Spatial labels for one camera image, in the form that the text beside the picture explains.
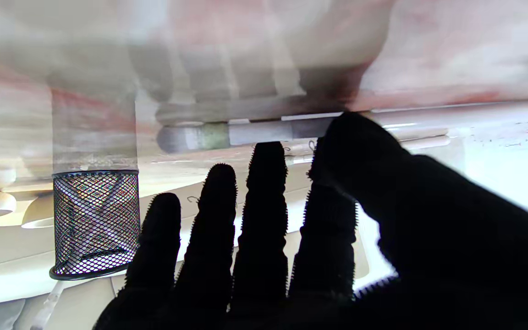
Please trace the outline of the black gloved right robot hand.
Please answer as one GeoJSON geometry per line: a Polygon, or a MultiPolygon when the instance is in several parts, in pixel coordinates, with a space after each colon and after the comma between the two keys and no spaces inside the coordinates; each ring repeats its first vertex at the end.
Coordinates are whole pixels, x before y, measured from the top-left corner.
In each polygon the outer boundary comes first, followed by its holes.
{"type": "Polygon", "coordinates": [[[157,195],[95,330],[528,330],[528,211],[346,111],[317,141],[288,267],[287,166],[258,143],[204,181],[184,262],[182,207],[157,195]]]}

